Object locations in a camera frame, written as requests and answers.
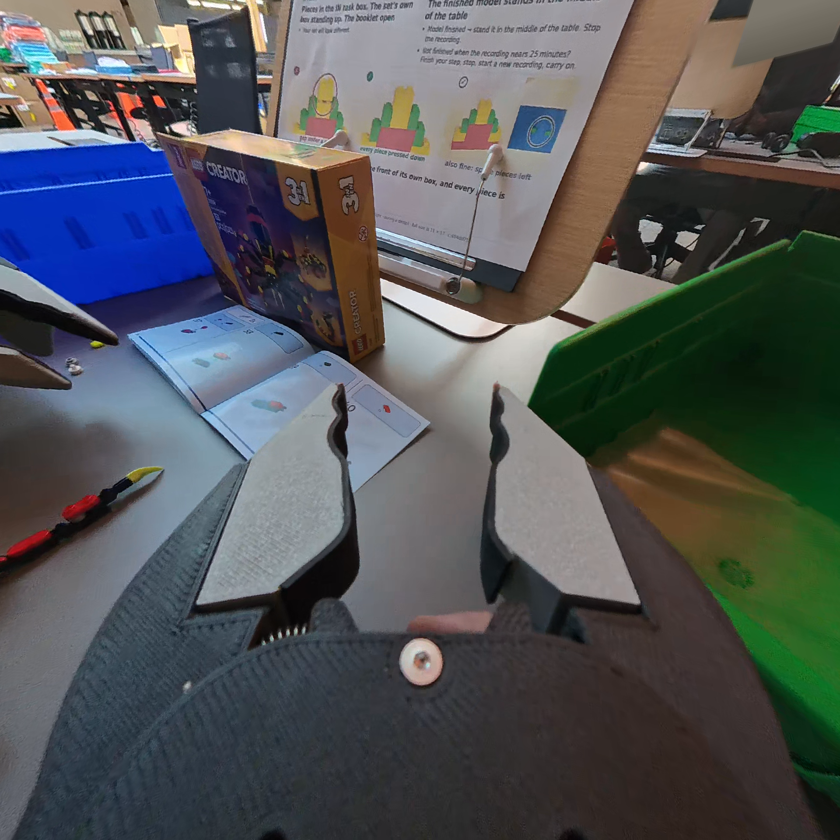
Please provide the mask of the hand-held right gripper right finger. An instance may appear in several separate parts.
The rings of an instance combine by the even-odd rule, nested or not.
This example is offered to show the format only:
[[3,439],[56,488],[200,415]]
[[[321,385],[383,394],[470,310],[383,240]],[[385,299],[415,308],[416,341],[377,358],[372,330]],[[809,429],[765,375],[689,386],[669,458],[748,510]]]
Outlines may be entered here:
[[486,602],[523,604],[558,634],[574,608],[637,615],[642,601],[585,459],[506,386],[490,403],[482,512]]

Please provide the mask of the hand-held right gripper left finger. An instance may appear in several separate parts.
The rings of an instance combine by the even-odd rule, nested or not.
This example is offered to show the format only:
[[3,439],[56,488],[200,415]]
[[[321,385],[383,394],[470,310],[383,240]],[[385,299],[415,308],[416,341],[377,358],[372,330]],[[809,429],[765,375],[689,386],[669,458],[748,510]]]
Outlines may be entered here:
[[248,462],[197,607],[312,607],[360,570],[342,384],[329,384]]

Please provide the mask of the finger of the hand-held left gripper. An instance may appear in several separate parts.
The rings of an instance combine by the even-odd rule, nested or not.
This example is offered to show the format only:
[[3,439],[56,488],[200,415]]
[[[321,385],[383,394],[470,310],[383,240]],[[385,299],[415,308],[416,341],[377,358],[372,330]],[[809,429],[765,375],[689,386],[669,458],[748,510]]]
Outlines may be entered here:
[[39,390],[71,389],[71,382],[49,365],[9,346],[1,346],[1,385]]
[[1,258],[1,336],[16,349],[35,356],[55,351],[60,330],[108,346],[117,334],[37,279]]

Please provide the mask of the open lego instruction booklet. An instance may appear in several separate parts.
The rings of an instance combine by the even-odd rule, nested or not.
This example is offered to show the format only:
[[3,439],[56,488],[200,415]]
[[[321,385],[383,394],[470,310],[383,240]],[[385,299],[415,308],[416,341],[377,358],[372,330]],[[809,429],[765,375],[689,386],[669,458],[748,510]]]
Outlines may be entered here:
[[350,483],[360,489],[428,427],[350,362],[241,306],[132,332],[129,339],[245,458],[329,385],[348,403]]

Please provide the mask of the yellow lego set box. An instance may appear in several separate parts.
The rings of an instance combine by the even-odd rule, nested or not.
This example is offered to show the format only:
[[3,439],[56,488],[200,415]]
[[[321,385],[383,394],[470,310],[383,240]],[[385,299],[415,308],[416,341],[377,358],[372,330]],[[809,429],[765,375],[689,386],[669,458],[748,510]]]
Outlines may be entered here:
[[350,362],[385,345],[366,154],[156,133],[223,294]]

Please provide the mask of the blue plastic bin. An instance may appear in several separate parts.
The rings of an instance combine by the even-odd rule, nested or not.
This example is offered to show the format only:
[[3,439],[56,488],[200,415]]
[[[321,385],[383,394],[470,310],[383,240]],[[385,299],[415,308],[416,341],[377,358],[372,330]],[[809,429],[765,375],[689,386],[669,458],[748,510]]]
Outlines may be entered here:
[[1,153],[1,255],[77,305],[213,274],[172,169],[143,143]]

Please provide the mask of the grey box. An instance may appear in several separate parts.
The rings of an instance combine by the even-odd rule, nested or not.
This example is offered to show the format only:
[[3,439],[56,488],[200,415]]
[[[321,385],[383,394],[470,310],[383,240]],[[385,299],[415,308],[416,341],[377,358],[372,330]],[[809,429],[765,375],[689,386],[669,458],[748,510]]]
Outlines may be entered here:
[[17,151],[42,151],[58,148],[78,148],[104,144],[126,144],[129,141],[108,133],[92,129],[65,131],[26,131],[23,129],[1,130],[1,153]]

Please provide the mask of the green plastic bin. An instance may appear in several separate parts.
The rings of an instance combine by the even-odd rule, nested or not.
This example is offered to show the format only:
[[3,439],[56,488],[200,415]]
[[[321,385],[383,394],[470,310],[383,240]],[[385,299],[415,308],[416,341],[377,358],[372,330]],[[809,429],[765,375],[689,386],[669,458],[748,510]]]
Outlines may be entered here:
[[839,244],[803,232],[580,332],[530,408],[685,558],[838,804]]

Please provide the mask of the long work table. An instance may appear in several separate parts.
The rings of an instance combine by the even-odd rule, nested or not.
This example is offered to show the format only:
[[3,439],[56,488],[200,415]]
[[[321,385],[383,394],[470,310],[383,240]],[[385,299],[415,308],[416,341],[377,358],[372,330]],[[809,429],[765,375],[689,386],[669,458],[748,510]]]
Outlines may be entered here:
[[254,77],[246,93],[231,83],[164,73],[24,73],[58,130],[94,130],[129,142],[161,133],[186,137],[200,130],[235,128],[261,133],[271,77]]

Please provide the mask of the stack of colourful bins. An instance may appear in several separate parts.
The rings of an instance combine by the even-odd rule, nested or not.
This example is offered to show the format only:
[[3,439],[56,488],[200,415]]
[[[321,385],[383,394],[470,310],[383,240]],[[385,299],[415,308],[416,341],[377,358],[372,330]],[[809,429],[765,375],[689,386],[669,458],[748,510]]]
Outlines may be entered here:
[[81,55],[88,48],[77,29],[56,35],[30,16],[9,12],[1,13],[1,43],[3,60],[27,66],[68,62],[70,55]]

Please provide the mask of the printed instruction sheet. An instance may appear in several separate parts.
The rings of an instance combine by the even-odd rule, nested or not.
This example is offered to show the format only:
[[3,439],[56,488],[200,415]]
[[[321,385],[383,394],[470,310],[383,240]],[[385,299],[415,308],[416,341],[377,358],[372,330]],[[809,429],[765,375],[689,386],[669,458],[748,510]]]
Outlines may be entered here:
[[345,131],[378,228],[525,270],[633,5],[292,2],[278,135]]

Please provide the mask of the wooden book stand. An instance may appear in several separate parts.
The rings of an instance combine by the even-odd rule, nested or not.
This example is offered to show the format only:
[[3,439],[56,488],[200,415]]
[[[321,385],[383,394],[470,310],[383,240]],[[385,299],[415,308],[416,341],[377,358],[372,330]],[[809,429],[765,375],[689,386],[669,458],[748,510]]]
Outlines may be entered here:
[[[269,126],[278,135],[292,2],[279,2]],[[596,251],[651,141],[713,2],[633,2],[581,140],[524,270],[377,226],[384,297],[450,327],[455,310],[502,324],[562,309]]]

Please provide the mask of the wooden desk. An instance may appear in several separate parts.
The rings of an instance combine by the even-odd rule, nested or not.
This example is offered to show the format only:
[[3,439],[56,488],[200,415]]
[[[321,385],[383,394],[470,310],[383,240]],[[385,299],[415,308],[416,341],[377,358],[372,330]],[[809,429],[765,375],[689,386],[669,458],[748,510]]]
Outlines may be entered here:
[[838,191],[838,161],[822,163],[796,155],[781,156],[777,160],[727,157],[706,153],[700,156],[647,151],[641,162],[666,165],[693,172],[708,172],[752,178],[766,182],[825,188]]

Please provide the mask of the grey electronic device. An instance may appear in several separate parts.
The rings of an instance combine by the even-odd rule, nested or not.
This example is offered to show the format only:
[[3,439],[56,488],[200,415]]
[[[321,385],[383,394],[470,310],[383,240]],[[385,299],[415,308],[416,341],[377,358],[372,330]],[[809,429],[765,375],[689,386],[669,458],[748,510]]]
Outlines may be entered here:
[[653,143],[690,147],[711,119],[711,110],[667,108]]

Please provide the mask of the small green bin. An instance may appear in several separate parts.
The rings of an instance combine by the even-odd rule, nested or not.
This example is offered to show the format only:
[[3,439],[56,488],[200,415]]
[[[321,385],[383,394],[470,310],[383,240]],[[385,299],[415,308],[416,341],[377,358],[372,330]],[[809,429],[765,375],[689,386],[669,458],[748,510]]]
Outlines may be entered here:
[[839,107],[807,106],[794,124],[791,143],[824,158],[839,157]]

